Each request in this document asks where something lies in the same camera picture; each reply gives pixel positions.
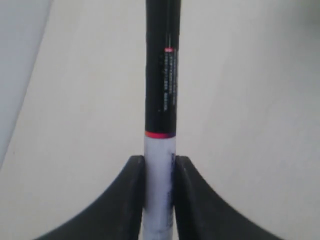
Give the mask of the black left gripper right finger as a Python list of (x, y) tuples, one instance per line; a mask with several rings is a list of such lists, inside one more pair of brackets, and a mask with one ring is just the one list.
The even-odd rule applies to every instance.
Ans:
[(174, 209), (180, 240), (277, 240), (224, 201), (187, 156), (174, 167)]

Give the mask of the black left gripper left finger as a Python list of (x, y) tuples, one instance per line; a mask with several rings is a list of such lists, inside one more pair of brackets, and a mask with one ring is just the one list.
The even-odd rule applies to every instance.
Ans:
[(137, 240), (145, 201), (145, 159), (133, 155), (87, 208), (41, 240)]

